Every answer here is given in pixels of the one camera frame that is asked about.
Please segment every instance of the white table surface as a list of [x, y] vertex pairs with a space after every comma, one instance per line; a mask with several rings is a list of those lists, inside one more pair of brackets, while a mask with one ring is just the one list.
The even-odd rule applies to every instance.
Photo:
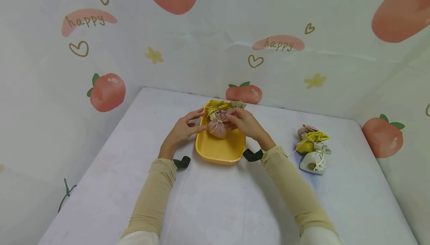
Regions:
[[[143, 88], [85, 173], [39, 245], [114, 245], [127, 227], [136, 198], [159, 147], [180, 115], [210, 98]], [[294, 150], [300, 124], [330, 136], [323, 176], [300, 171], [347, 245], [417, 244], [359, 125], [352, 120], [248, 105], [285, 152]], [[191, 158], [178, 171], [160, 244], [298, 244], [298, 229], [260, 162], [205, 162], [195, 137], [175, 158]], [[247, 138], [247, 147], [258, 151]], [[298, 168], [302, 156], [290, 160]]]

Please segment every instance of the yellow star print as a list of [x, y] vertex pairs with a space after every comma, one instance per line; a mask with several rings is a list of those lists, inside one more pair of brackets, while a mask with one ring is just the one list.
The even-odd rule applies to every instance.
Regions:
[[152, 59], [152, 63], [154, 65], [157, 64], [157, 62], [163, 63], [163, 59], [161, 58], [161, 53], [158, 51], [154, 51], [154, 49], [152, 49], [151, 47], [148, 47], [148, 52], [149, 53], [145, 53], [145, 56], [149, 59]]
[[315, 74], [312, 79], [305, 79], [305, 83], [309, 84], [307, 89], [311, 89], [312, 87], [321, 87], [325, 80], [327, 79], [326, 76], [321, 76], [319, 73]]

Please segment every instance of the backdrop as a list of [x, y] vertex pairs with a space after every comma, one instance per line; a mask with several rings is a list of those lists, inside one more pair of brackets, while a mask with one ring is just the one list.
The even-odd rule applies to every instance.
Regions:
[[0, 10], [0, 243], [42, 237], [142, 86], [356, 120], [417, 240], [430, 242], [430, 0], [0, 0]]

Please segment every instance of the black clip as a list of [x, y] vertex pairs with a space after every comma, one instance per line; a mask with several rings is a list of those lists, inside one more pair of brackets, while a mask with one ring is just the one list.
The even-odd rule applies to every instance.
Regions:
[[188, 165], [191, 162], [191, 158], [184, 156], [182, 157], [182, 160], [178, 160], [178, 159], [173, 159], [173, 163], [175, 163], [175, 166], [179, 169], [179, 168], [188, 168]]
[[260, 149], [258, 152], [252, 152], [250, 149], [246, 149], [243, 152], [243, 157], [249, 162], [255, 162], [263, 158], [263, 151]]

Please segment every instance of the beige long sleeve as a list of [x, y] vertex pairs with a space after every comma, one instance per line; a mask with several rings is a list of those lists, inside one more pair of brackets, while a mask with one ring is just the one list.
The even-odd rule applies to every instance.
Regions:
[[160, 236], [170, 191], [176, 180], [176, 170], [172, 160], [161, 158], [152, 163], [128, 227], [121, 238], [139, 230]]
[[313, 226], [327, 228], [337, 234], [311, 187], [286, 157], [281, 146], [275, 146], [264, 152], [261, 163], [275, 183], [288, 211], [294, 217], [300, 236], [306, 229]]

